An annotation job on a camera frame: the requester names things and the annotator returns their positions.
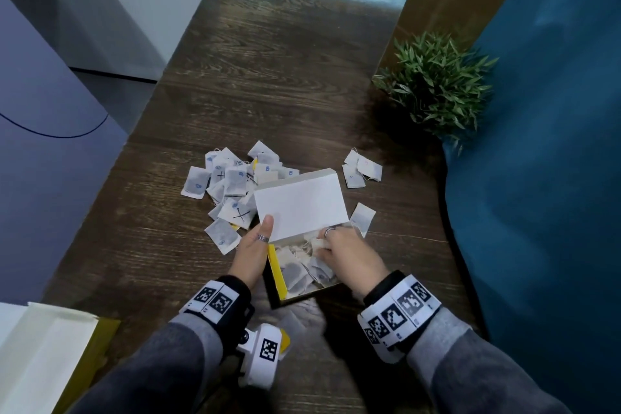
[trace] teal curtain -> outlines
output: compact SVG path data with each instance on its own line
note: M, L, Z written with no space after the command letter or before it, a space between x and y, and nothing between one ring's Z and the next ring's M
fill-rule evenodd
M575 413L621 412L621 0L506 0L446 205L492 342Z

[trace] hand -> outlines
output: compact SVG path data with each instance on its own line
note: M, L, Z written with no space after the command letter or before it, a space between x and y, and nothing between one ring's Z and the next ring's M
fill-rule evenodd
M323 239L326 228L319 231ZM318 249L318 257L354 293L367 296L390 273L382 258L371 249L356 228L338 227L326 239L332 250Z
M274 218L266 214L263 223L249 230L237 246L229 275L239 278L250 290L261 277L268 258L268 243L259 241L258 236L270 237L272 229Z

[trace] person's left hand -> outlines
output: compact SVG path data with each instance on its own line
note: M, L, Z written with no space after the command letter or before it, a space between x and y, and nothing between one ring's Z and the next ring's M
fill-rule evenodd
M263 223L249 230L239 245L229 270L229 275L239 278L250 290L256 285L268 258L268 243L259 241L258 236L270 237L274 218L266 214Z

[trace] wooden table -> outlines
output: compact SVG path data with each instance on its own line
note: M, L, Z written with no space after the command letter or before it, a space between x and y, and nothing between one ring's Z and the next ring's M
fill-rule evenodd
M232 254L222 256L203 232L212 201L180 190L207 151L228 146L241 157L257 139L288 167L337 170L348 211L358 202L377 210L367 239L388 266L414 273L475 324L436 180L412 159L417 151L393 143L368 116L369 79L398 15L399 8L362 0L201 2L44 298L122 320L105 370L229 268ZM345 188L341 164L354 146L384 164L381 183ZM274 411L431 409L407 367L374 356L345 289L271 311L260 283L253 304L254 324L292 310L308 326L263 396ZM230 392L206 410L216 405L245 409Z

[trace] cardboard box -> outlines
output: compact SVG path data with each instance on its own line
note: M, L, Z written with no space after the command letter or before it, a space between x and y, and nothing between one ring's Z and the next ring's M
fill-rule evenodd
M120 321L0 303L0 414L62 414L105 363Z
M326 226L350 225L336 171L323 169L269 182L259 186L254 193L259 220L263 222L266 214L274 216L268 266L264 273L272 306L309 298L337 284L338 281L291 297L275 250L282 245L305 242L304 234L311 231L319 231Z

